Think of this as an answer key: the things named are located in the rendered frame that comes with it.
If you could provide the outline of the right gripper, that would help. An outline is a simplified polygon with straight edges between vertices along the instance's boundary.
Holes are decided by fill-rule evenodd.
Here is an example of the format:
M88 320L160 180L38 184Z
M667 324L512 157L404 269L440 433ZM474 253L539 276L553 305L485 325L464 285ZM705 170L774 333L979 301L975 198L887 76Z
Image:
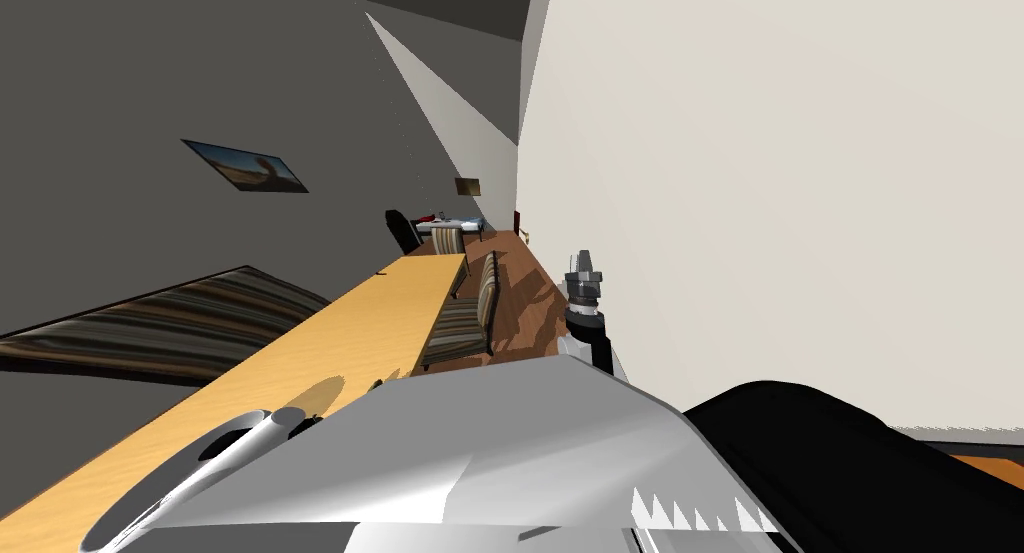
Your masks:
M578 255L570 256L569 272L564 279L570 304L596 304L601 297L603 274L594 271L589 250L581 250Z

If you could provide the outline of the small white table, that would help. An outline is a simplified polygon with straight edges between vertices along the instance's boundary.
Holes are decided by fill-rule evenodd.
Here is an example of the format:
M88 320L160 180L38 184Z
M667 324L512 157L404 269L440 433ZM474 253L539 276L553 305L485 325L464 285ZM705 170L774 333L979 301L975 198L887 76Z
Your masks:
M411 225L421 237L431 236L434 229L450 228L459 229L466 233L477 233L478 238L481 239L487 223L482 217L460 220L444 218L440 213L438 213L412 220Z

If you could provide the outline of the black chair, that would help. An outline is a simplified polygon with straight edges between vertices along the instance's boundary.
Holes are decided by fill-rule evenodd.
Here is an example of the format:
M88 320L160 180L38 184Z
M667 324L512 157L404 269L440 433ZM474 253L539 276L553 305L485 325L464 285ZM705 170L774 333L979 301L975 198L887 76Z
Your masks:
M393 209L386 210L385 221L389 231L395 238L404 255L412 254L423 245L423 241L415 224L411 220L406 219L399 211Z

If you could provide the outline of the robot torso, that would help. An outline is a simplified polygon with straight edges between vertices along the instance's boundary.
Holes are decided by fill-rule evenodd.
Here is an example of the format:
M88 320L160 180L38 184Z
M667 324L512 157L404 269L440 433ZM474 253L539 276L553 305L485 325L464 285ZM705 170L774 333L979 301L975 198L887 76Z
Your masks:
M126 553L806 553L680 412L544 357L392 381Z

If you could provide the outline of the long yellow wooden table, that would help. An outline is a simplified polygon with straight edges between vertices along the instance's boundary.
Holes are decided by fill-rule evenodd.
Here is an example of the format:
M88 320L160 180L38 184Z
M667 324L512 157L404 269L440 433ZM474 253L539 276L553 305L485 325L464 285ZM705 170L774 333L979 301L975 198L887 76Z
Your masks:
M289 405L329 416L420 361L466 259L407 256L369 276L0 520L0 553L78 553L86 533L165 460L224 422Z

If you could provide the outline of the large landscape wall picture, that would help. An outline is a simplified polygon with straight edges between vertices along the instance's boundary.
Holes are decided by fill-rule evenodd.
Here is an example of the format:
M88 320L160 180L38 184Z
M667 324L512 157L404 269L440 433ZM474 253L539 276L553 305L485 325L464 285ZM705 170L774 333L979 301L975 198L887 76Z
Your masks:
M182 139L240 192L307 193L280 157Z

